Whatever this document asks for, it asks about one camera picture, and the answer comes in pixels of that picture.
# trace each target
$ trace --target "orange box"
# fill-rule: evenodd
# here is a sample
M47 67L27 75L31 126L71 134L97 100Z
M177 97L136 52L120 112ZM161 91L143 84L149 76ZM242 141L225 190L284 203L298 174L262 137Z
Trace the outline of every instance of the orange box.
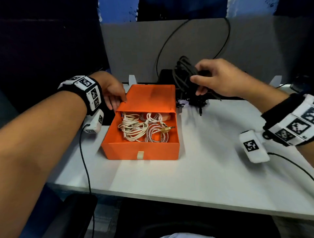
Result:
M139 151L144 152L144 160L177 160L179 158L179 136L176 119L176 96L174 85L131 86L127 93L127 103L122 102L101 144L109 160L136 160ZM118 129L122 122L121 112L159 112L169 113L167 126L175 126L169 133L167 143L130 142L123 138Z

